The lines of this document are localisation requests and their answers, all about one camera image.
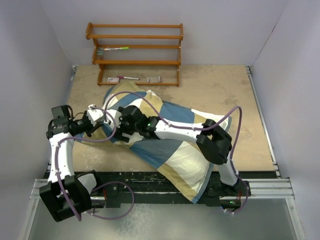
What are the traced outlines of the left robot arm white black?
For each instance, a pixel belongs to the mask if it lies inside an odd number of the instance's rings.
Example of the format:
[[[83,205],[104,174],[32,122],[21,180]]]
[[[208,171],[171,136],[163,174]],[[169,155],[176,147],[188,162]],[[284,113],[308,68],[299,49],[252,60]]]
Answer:
[[[73,169],[75,136],[91,135],[104,122],[104,113],[89,106],[80,119],[75,119],[69,105],[51,110],[46,137],[51,147],[51,165],[47,184],[40,187],[39,195],[56,222],[81,214],[92,207],[91,196],[103,191],[103,184],[95,170],[76,175]]]

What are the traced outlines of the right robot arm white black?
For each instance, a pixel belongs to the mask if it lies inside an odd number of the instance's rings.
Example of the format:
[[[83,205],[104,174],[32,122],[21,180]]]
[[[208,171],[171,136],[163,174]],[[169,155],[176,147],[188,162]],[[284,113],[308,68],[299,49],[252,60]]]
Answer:
[[[115,137],[129,142],[127,136],[139,134],[145,139],[177,140],[195,143],[204,158],[217,166],[222,190],[228,196],[240,190],[240,183],[230,161],[232,137],[214,120],[204,123],[184,123],[161,119],[158,116],[147,117],[134,105],[119,107],[119,125]]]

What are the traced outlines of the patchwork pillowcase blue beige white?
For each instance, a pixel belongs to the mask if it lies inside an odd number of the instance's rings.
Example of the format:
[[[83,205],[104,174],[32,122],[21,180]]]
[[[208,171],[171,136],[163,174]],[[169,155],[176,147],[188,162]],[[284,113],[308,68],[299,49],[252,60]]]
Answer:
[[[105,94],[102,105],[107,110],[118,110],[119,107],[136,106],[147,117],[159,113],[163,118],[180,123],[203,124],[207,119],[218,122],[223,118],[208,112],[198,111],[182,105],[162,100],[152,90],[143,90],[133,82],[123,82],[111,87]],[[97,149],[102,158],[115,160],[114,150],[130,150],[134,155],[155,168],[166,177],[193,204],[204,190],[205,184],[214,167],[207,161],[195,143],[174,139],[146,139],[125,143],[107,138],[112,128],[104,125],[92,134],[95,142],[82,141]]]

